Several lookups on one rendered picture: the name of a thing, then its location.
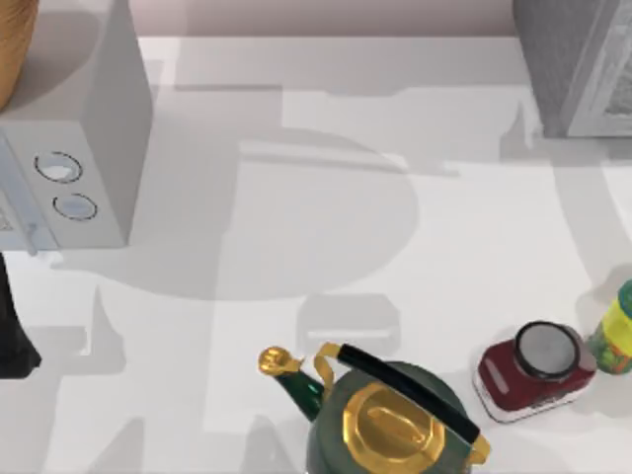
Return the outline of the red jar with black lid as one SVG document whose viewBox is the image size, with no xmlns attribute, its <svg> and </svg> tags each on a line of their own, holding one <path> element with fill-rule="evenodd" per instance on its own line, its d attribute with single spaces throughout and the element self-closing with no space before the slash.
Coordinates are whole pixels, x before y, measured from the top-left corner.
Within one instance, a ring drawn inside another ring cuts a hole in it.
<svg viewBox="0 0 632 474">
<path fill-rule="evenodd" d="M 473 385 L 488 415 L 507 424 L 574 402 L 596 370 L 575 329 L 537 320 L 483 351 Z"/>
</svg>

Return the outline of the round microwave knob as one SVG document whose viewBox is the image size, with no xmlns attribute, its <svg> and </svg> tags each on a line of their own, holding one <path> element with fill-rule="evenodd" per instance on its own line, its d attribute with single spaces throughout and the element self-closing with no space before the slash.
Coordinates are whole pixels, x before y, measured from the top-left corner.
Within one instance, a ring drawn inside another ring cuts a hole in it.
<svg viewBox="0 0 632 474">
<path fill-rule="evenodd" d="M 81 164 L 73 156 L 60 151 L 38 154 L 34 165 L 44 178 L 59 184 L 73 183 L 83 174 Z"/>
<path fill-rule="evenodd" d="M 52 200 L 55 211 L 64 218 L 76 221 L 93 219 L 98 213 L 97 204 L 82 194 L 69 194 Z"/>
</svg>

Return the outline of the green and gold kettle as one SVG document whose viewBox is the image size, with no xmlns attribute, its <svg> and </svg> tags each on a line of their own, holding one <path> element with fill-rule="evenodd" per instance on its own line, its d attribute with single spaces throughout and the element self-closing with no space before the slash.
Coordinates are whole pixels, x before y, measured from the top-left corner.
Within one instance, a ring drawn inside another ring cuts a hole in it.
<svg viewBox="0 0 632 474">
<path fill-rule="evenodd" d="M 281 347 L 259 356 L 310 423 L 305 474 L 471 474 L 491 446 L 433 373 L 349 344 L 324 344 L 315 376 Z"/>
</svg>

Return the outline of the woven brown basket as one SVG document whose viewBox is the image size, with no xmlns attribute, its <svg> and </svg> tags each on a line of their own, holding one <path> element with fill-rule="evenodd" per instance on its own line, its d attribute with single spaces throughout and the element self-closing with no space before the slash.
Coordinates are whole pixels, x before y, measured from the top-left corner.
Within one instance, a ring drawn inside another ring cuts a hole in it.
<svg viewBox="0 0 632 474">
<path fill-rule="evenodd" d="M 40 0 L 0 0 L 0 111 L 9 103 L 31 45 Z"/>
</svg>

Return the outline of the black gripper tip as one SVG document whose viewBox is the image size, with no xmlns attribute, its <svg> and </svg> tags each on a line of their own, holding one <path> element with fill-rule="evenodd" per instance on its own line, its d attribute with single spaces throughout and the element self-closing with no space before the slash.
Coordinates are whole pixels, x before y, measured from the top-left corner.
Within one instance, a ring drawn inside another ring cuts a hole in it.
<svg viewBox="0 0 632 474">
<path fill-rule="evenodd" d="M 0 380 L 25 379 L 40 364 L 41 356 L 19 320 L 0 252 Z"/>
</svg>

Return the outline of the grey cabinet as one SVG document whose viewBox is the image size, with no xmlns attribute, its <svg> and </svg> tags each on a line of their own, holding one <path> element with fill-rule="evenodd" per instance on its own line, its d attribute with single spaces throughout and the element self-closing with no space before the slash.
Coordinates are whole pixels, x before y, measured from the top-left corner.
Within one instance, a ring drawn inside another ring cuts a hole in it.
<svg viewBox="0 0 632 474">
<path fill-rule="evenodd" d="M 513 0 L 543 134 L 632 138 L 632 0 Z"/>
</svg>

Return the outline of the pale microwave oven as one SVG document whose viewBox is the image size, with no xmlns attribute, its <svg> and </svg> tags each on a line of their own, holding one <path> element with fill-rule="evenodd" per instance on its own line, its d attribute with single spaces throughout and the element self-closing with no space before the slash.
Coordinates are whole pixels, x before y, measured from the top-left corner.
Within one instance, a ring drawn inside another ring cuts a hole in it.
<svg viewBox="0 0 632 474">
<path fill-rule="evenodd" d="M 123 247 L 129 237 L 153 102 L 128 0 L 39 0 L 19 82 L 0 111 L 0 252 Z M 83 174 L 59 184 L 38 154 L 73 156 Z M 52 200 L 82 194 L 97 215 L 76 221 Z"/>
</svg>

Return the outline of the green and yellow bottle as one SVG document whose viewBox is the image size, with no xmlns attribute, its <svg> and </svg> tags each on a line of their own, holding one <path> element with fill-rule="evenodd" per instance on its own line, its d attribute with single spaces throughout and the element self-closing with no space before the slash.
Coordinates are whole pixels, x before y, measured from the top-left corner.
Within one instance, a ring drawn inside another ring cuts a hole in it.
<svg viewBox="0 0 632 474">
<path fill-rule="evenodd" d="M 589 336 L 588 347 L 601 371 L 613 375 L 632 371 L 632 279 L 618 289 Z"/>
</svg>

